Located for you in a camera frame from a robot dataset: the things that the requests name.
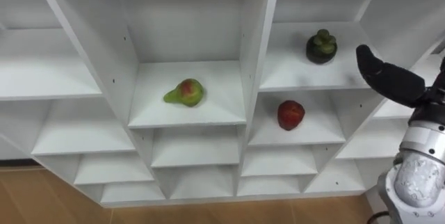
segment red apple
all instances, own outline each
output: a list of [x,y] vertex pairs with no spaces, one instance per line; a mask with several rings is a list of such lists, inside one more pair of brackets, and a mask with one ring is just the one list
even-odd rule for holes
[[295,101],[287,100],[278,107],[278,124],[281,128],[291,131],[296,128],[305,116],[305,109]]

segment floor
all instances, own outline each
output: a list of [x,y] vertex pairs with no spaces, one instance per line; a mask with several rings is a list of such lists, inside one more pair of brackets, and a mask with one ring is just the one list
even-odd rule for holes
[[0,170],[0,222],[5,224],[364,224],[369,216],[364,195],[102,209],[47,170]]

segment pear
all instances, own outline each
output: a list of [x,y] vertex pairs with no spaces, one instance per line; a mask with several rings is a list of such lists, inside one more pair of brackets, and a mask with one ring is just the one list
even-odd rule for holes
[[192,107],[200,103],[204,96],[204,88],[195,79],[183,80],[175,89],[164,95],[164,102],[181,103]]

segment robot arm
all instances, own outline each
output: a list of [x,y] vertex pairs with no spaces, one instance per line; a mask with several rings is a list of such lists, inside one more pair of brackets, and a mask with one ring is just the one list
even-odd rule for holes
[[378,191],[394,224],[445,221],[445,61],[434,84],[401,67],[383,63],[366,45],[357,63],[372,89],[415,108],[394,167],[378,179]]

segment shelf board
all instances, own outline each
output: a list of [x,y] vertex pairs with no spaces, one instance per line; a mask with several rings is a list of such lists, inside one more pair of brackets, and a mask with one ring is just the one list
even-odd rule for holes
[[[442,58],[438,54],[431,54],[424,62],[414,67],[413,72],[425,79],[425,85],[431,86],[439,74]],[[402,106],[387,99],[373,116],[375,119],[409,119],[414,109]]]
[[239,163],[235,127],[173,127],[154,133],[152,166]]
[[127,182],[107,184],[100,202],[111,203],[143,200],[165,200],[165,197],[154,182]]
[[262,176],[241,178],[237,196],[299,193],[296,176]]
[[101,95],[63,29],[0,31],[0,100]]
[[170,199],[216,198],[234,196],[231,166],[162,168],[156,173],[169,187]]
[[245,154],[241,176],[310,175],[317,168],[310,146],[251,148]]
[[[277,121],[278,106],[292,99],[303,105],[305,117],[291,131],[283,130]],[[337,115],[325,91],[296,93],[261,93],[254,113],[252,138],[248,145],[303,145],[344,143]]]
[[102,98],[62,99],[51,105],[31,154],[133,151],[135,147]]
[[365,190],[354,161],[333,161],[309,185],[305,193]]
[[[336,56],[324,65],[312,63],[306,57],[307,40],[319,29],[329,30],[338,44]],[[358,22],[274,23],[259,89],[270,92],[365,88],[355,56],[355,48],[360,44],[371,46]]]
[[372,120],[340,151],[337,159],[394,158],[407,128],[406,120]]
[[[204,99],[193,108],[165,103],[163,96],[187,78],[197,79],[204,86]],[[140,64],[130,128],[245,122],[238,61]]]
[[153,181],[153,176],[135,152],[85,154],[74,184]]

